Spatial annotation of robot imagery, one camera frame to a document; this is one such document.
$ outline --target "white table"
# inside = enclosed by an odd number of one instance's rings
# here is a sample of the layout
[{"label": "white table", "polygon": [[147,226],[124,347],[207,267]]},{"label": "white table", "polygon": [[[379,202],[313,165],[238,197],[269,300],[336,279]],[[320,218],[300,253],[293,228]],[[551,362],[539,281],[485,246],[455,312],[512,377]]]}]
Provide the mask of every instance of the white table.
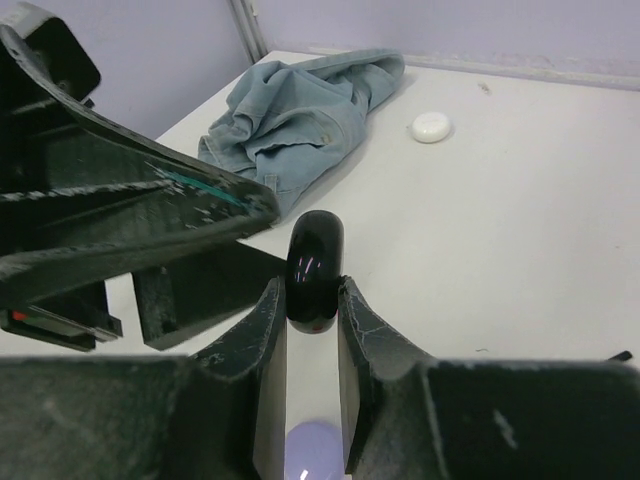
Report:
[{"label": "white table", "polygon": [[[195,156],[234,83],[159,142]],[[455,124],[440,144],[418,144],[407,131],[429,110]],[[300,214],[336,213],[344,272],[377,313],[437,357],[640,355],[639,93],[408,68],[368,130],[284,223],[247,243],[285,257]],[[108,288],[125,338],[96,353],[157,354],[142,344],[130,278]],[[193,353],[239,318],[163,354]],[[0,333],[4,353],[72,353]],[[335,327],[288,335],[287,429],[310,419],[339,425]]]}]

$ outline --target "white round object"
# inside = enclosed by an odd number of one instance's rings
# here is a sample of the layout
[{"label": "white round object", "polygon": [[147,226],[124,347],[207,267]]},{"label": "white round object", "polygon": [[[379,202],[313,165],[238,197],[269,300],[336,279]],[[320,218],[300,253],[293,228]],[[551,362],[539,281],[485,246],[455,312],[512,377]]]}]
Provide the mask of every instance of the white round object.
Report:
[{"label": "white round object", "polygon": [[421,143],[435,143],[451,132],[451,120],[444,113],[427,112],[418,115],[411,124],[411,135]]},{"label": "white round object", "polygon": [[285,480],[342,480],[342,434],[324,422],[301,423],[284,444]]}]

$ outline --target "purple ball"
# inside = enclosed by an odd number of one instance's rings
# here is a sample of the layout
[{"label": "purple ball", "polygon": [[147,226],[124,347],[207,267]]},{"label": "purple ball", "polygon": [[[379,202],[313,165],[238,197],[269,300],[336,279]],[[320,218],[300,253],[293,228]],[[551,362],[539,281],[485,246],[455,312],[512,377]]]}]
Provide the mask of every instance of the purple ball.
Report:
[{"label": "purple ball", "polygon": [[342,480],[342,435],[329,423],[301,423],[287,435],[285,480]]}]

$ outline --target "lavender wall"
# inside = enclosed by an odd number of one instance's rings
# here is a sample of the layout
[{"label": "lavender wall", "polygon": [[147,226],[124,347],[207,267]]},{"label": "lavender wall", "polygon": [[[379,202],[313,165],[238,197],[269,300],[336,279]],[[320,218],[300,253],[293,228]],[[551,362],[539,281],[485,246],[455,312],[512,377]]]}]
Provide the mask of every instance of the lavender wall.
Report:
[{"label": "lavender wall", "polygon": [[640,76],[638,0],[253,1],[271,49],[386,46],[436,66]]},{"label": "lavender wall", "polygon": [[30,3],[61,17],[98,66],[95,110],[152,138],[249,66],[226,0]]}]

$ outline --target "crumpled cloth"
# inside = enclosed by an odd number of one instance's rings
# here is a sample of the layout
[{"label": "crumpled cloth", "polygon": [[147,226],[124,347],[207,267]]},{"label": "crumpled cloth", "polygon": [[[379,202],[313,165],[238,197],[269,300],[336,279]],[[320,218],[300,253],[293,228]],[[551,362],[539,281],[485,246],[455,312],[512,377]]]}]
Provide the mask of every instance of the crumpled cloth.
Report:
[{"label": "crumpled cloth", "polygon": [[284,217],[364,140],[367,113],[403,73],[402,55],[386,49],[254,65],[200,139],[198,158],[271,188]]}]

